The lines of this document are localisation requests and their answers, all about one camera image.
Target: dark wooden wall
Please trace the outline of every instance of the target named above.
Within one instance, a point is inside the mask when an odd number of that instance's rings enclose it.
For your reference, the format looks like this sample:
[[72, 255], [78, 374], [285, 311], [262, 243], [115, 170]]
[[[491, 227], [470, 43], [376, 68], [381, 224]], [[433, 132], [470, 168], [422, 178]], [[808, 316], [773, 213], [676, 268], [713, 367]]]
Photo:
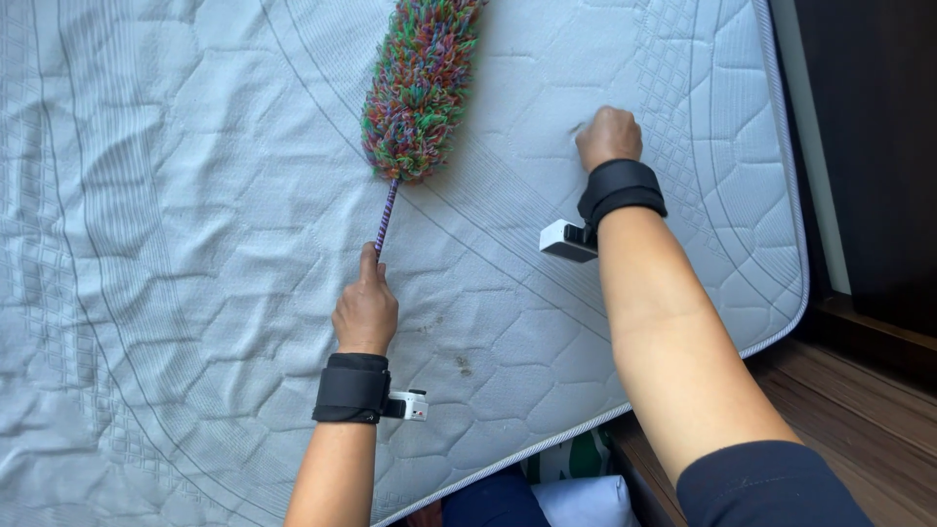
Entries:
[[937, 336], [937, 1], [796, 9], [855, 309]]

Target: dark pants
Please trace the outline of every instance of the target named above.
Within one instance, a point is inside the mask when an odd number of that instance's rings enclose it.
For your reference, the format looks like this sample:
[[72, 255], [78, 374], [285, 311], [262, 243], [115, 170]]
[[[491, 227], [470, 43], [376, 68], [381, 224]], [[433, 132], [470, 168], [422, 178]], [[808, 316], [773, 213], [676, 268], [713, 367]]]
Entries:
[[442, 499], [443, 527], [550, 527], [520, 465]]

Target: fingers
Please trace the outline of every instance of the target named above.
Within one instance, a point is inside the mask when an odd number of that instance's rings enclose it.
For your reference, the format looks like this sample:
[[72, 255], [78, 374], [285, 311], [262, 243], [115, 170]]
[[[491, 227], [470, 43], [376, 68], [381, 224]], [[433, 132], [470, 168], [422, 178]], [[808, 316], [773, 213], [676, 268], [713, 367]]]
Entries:
[[358, 277], [365, 281], [378, 278], [378, 252], [374, 250], [374, 242], [367, 242], [361, 247]]

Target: forearm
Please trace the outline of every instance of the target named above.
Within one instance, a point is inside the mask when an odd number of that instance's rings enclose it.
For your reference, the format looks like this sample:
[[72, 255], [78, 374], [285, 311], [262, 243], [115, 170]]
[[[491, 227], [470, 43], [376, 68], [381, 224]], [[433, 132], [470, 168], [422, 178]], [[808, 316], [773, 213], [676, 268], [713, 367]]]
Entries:
[[657, 213], [626, 207], [607, 215], [599, 266], [618, 376], [671, 481], [732, 444], [798, 441]]
[[319, 423], [296, 475], [284, 527], [365, 527], [371, 520], [377, 427]]

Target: purple striped handle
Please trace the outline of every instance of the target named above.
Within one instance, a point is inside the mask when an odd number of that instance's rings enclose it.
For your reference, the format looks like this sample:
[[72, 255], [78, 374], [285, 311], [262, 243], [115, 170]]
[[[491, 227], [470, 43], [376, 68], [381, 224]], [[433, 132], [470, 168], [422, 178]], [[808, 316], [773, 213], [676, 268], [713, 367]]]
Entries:
[[387, 203], [384, 204], [384, 215], [380, 217], [380, 228], [378, 229], [378, 239], [374, 243], [374, 250], [380, 260], [380, 250], [384, 247], [384, 235], [387, 234], [387, 224], [391, 220], [391, 212], [394, 210], [394, 200], [397, 198], [397, 185], [399, 179], [391, 180], [391, 189], [387, 192]]

